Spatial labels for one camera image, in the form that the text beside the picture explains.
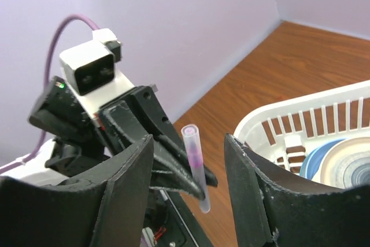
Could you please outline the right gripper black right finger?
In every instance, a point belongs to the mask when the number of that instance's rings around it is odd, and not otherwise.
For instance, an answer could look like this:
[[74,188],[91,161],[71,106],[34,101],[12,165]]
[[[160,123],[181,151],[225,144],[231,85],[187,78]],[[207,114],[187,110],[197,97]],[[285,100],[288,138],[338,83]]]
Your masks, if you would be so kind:
[[282,169],[224,138],[239,246],[368,246],[369,186],[338,189]]

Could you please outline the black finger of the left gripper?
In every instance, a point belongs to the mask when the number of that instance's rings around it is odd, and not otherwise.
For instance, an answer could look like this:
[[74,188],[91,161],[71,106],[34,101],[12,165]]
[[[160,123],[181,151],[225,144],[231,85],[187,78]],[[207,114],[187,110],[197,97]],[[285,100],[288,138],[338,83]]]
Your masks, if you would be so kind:
[[126,101],[119,100],[104,107],[98,118],[112,154],[119,154],[141,139],[152,137],[151,189],[182,191],[199,200],[205,199],[205,190],[192,177],[184,149],[156,126],[141,123]]

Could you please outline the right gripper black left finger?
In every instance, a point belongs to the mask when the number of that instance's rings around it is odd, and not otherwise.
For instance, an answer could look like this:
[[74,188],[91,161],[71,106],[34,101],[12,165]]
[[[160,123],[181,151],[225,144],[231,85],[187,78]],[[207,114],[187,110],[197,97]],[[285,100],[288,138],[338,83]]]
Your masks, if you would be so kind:
[[139,246],[153,153],[147,135],[56,186],[1,177],[1,245]]

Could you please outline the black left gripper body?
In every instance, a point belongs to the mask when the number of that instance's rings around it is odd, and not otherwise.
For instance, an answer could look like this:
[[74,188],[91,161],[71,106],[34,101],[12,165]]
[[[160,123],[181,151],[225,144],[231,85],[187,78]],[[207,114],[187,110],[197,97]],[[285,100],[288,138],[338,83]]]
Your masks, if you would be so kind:
[[55,136],[53,150],[44,163],[48,169],[72,177],[108,159],[104,154],[108,143],[98,115],[95,120],[90,119],[66,81],[59,76],[53,76],[43,89],[28,121]]

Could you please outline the purple pen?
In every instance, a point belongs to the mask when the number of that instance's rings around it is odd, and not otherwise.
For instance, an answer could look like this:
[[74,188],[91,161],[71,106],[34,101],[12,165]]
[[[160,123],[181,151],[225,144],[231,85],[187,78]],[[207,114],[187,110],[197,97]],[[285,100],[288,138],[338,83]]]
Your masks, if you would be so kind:
[[193,169],[191,168],[191,173],[192,173],[193,179],[199,183],[201,189],[205,193],[205,198],[199,201],[199,208],[202,211],[202,213],[209,213],[211,206],[210,206],[209,192],[208,192],[208,188],[206,184],[204,163],[203,163],[203,166],[199,168],[193,168]]

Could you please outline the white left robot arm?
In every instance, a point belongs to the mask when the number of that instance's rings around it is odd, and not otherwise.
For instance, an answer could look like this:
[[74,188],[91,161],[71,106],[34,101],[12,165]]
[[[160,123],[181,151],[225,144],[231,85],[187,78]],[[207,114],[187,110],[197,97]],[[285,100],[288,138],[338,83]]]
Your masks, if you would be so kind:
[[45,186],[57,185],[100,164],[117,162],[120,154],[136,149],[144,137],[153,138],[149,188],[182,191],[199,200],[207,186],[217,186],[206,169],[194,175],[200,160],[190,162],[183,140],[168,120],[149,86],[105,86],[94,92],[98,110],[89,116],[64,79],[55,76],[44,88],[29,115],[29,123],[54,138],[43,142],[35,154],[19,157],[1,167],[1,175]]

